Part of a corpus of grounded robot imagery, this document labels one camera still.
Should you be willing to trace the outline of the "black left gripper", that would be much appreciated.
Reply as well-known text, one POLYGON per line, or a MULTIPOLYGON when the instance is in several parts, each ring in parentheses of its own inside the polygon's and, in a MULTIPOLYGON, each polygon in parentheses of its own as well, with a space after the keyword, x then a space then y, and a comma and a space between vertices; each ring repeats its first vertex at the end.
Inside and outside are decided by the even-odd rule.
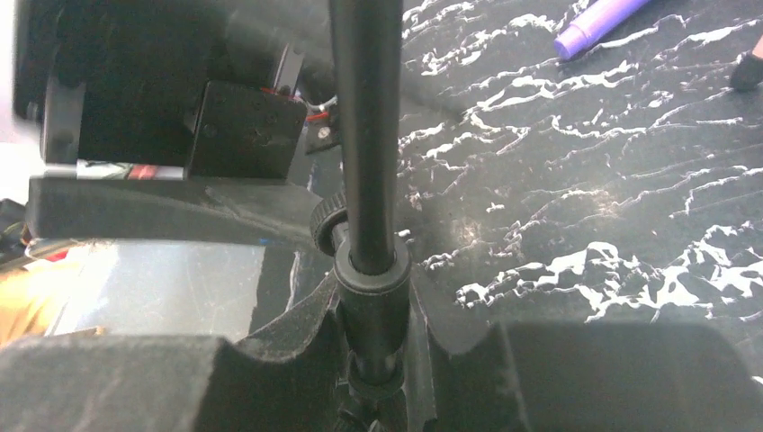
MULTIPOLYGON (((182 167, 284 179, 328 97, 324 1, 17 1, 13 111, 47 164, 182 167)), ((32 178, 42 239, 312 248, 320 197, 288 182, 32 178)))

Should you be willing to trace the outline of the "right gripper right finger pad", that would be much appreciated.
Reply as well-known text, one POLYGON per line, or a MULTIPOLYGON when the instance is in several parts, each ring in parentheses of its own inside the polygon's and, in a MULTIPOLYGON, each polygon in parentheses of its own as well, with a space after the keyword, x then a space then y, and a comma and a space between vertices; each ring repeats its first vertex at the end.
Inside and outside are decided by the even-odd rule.
POLYGON ((411 276, 425 431, 759 431, 762 388, 694 323, 488 322, 411 276))

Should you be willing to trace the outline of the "black right gripper left finger pad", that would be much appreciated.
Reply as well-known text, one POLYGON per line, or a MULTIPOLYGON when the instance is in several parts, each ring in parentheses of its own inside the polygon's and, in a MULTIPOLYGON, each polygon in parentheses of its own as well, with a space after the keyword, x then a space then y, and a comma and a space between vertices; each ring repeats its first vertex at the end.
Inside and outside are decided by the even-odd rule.
POLYGON ((327 431, 337 415, 337 280, 237 343, 55 336, 1 353, 4 431, 327 431))

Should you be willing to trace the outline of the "black tripod mic stand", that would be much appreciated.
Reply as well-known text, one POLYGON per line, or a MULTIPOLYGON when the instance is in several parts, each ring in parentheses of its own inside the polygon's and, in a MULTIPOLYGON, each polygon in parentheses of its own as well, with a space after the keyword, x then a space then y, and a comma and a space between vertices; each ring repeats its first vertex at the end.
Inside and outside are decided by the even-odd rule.
POLYGON ((337 431, 403 426, 406 419, 397 393, 411 261, 394 231, 402 9, 400 1, 329 5, 347 226, 339 227, 337 199, 329 199, 315 210, 314 235, 336 244, 338 314, 349 348, 337 431))

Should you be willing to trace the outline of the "purple microphone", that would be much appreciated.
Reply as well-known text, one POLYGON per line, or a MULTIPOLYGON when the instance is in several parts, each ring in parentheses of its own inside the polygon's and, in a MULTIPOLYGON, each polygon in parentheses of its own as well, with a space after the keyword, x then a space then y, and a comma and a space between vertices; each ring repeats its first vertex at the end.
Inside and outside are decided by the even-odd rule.
POLYGON ((647 3, 649 0, 596 1, 556 37, 553 45, 558 57, 567 61, 590 49, 647 3))

